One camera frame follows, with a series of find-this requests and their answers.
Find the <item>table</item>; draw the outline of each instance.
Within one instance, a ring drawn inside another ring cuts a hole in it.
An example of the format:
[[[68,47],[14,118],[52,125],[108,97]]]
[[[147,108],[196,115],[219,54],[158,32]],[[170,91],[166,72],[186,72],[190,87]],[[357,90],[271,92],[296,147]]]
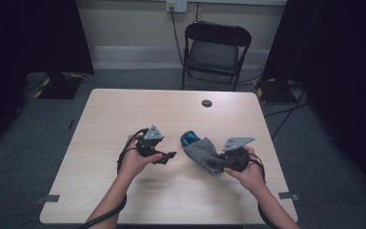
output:
[[[212,107],[202,106],[205,99]],[[213,177],[186,156],[180,137],[189,130],[208,137],[219,153],[228,137],[255,137],[249,145],[263,160],[267,185],[297,220],[292,200],[278,196],[288,187],[255,94],[117,89],[91,92],[50,191],[59,200],[45,203],[40,220],[84,222],[116,177],[128,135],[152,124],[164,135],[156,150],[177,154],[134,180],[119,223],[263,223],[255,198],[237,180]]]

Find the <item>chair backrest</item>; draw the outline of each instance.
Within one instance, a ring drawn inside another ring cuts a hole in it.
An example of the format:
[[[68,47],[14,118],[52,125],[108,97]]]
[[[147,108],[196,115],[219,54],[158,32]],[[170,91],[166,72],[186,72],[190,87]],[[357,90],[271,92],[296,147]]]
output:
[[[185,30],[185,38],[186,44],[188,38],[239,47],[249,47],[252,42],[249,32],[241,27],[205,21],[189,25]]]

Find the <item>person's left hand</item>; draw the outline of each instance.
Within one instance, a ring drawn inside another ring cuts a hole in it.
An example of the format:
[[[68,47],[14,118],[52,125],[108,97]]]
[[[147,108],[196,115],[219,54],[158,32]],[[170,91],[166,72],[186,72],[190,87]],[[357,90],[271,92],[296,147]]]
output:
[[[147,157],[143,157],[142,155],[140,155],[138,153],[138,150],[136,149],[135,144],[135,141],[139,137],[141,137],[141,135],[136,136],[127,148],[127,153],[124,155],[123,162],[121,163],[120,172],[118,173],[119,176],[128,176],[134,178],[144,170],[147,164],[155,162],[162,158],[162,154],[155,154]]]

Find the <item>black chair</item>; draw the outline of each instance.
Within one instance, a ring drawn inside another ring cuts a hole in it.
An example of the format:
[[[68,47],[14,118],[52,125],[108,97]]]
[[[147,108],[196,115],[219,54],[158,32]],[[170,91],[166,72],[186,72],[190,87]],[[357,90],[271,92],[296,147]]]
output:
[[[184,89],[186,72],[213,73],[234,77],[236,90],[246,51],[252,42],[251,35],[238,26],[228,26],[212,22],[194,22],[185,30],[185,50],[181,90]],[[239,48],[243,52],[239,57]]]

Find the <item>black round hole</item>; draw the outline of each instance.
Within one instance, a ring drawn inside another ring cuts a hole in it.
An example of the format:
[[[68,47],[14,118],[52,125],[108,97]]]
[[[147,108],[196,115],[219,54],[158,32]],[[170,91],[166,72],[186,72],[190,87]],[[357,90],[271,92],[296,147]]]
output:
[[[201,104],[203,105],[203,107],[211,107],[213,105],[212,101],[208,100],[208,99],[204,99]]]

